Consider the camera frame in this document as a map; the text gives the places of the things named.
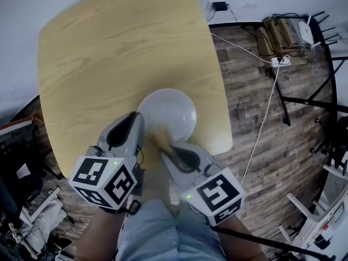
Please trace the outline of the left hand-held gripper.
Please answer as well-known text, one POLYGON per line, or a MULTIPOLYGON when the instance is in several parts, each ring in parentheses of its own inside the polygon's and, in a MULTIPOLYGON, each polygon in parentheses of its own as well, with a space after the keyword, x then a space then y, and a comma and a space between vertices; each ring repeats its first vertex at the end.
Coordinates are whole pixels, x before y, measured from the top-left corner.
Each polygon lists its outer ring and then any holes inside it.
POLYGON ((129 195, 141 196, 145 170, 138 162, 145 130, 143 116, 125 114, 100 134, 78 157, 69 184, 87 202, 105 211, 137 211, 139 202, 124 207, 129 195))

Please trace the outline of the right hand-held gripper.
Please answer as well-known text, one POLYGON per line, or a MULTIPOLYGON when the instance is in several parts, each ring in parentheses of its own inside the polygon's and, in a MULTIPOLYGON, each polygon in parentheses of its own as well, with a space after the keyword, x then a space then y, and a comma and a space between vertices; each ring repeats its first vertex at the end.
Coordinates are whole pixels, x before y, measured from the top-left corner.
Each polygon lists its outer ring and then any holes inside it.
POLYGON ((203 147, 174 142, 169 152, 160 151, 160 159, 180 198, 211 226, 217 226, 243 206, 240 183, 203 147))

